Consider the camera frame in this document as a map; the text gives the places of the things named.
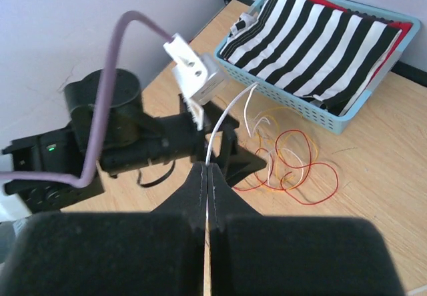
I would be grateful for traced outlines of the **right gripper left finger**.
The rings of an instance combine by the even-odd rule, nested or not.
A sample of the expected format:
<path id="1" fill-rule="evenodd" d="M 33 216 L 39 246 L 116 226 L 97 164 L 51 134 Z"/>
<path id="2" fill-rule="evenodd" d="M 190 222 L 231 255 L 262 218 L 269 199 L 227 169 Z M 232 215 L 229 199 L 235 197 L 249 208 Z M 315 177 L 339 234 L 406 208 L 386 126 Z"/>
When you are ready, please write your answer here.
<path id="1" fill-rule="evenodd" d="M 147 213 L 40 213 L 1 272 L 2 295 L 201 295 L 207 169 Z"/>

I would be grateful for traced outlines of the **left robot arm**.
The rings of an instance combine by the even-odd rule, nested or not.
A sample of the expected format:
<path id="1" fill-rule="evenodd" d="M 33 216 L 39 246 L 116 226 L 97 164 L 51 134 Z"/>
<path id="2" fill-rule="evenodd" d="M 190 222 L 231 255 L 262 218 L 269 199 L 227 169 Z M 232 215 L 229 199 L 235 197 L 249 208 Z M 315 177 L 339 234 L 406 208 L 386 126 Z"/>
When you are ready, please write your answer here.
<path id="1" fill-rule="evenodd" d="M 42 171 L 80 176 L 89 140 L 93 108 L 101 73 L 95 71 L 65 87 L 70 114 L 61 129 L 16 139 L 1 152 L 1 164 L 14 171 Z M 184 101 L 179 113 L 152 117 L 143 110 L 141 86 L 131 72 L 118 69 L 109 121 L 97 171 L 110 177 L 140 171 L 150 165 L 174 166 L 187 157 L 210 160 L 219 166 L 228 185 L 262 170 L 266 162 L 241 147 L 239 122 L 223 116 L 214 103 L 203 106 L 203 127 L 198 129 Z M 53 181 L 1 182 L 1 220 L 14 221 L 43 211 L 55 211 L 103 193 L 99 176 L 77 189 Z"/>

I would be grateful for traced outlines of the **black white striped cloth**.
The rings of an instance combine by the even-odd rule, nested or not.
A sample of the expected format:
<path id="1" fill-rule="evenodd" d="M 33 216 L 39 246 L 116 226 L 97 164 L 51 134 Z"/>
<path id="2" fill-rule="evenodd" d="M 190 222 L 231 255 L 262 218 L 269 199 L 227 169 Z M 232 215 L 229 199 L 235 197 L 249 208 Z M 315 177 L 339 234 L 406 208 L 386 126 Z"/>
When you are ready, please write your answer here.
<path id="1" fill-rule="evenodd" d="M 265 0 L 255 17 L 234 23 L 220 57 L 342 116 L 407 30 L 318 0 Z"/>

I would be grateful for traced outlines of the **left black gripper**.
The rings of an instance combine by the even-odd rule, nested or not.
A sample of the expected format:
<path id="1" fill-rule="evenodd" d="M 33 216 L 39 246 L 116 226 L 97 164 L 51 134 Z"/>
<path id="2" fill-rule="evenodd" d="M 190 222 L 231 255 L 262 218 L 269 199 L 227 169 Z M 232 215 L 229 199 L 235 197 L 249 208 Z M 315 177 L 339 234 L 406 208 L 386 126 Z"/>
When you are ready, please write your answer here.
<path id="1" fill-rule="evenodd" d="M 179 113 L 160 117 L 158 120 L 165 128 L 159 138 L 143 139 L 133 152 L 137 155 L 137 167 L 166 165 L 172 161 L 189 157 L 203 161 L 205 157 L 205 136 L 213 131 L 223 113 L 212 101 L 202 106 L 204 110 L 202 130 L 197 130 L 193 116 L 179 96 Z M 238 137 L 232 127 L 224 127 L 220 146 L 220 169 L 229 186 L 237 185 L 246 177 L 264 169 L 267 162 L 238 144 Z"/>

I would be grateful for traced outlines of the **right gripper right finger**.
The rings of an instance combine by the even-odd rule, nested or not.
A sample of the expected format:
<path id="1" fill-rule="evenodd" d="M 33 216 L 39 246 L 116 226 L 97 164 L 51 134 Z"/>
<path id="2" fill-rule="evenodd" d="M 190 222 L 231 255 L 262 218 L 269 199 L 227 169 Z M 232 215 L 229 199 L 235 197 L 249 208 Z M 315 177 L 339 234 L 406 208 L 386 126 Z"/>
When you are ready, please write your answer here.
<path id="1" fill-rule="evenodd" d="M 263 216 L 207 167 L 214 295 L 403 295 L 383 236 L 357 217 Z"/>

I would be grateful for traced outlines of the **light blue plastic basket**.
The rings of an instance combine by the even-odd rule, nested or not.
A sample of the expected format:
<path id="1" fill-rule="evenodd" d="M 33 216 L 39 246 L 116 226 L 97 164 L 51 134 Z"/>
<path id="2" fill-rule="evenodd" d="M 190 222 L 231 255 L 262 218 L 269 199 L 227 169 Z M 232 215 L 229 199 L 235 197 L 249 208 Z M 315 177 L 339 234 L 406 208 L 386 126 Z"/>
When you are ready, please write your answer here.
<path id="1" fill-rule="evenodd" d="M 349 0 L 255 0 L 216 59 L 236 81 L 340 134 L 420 27 Z"/>

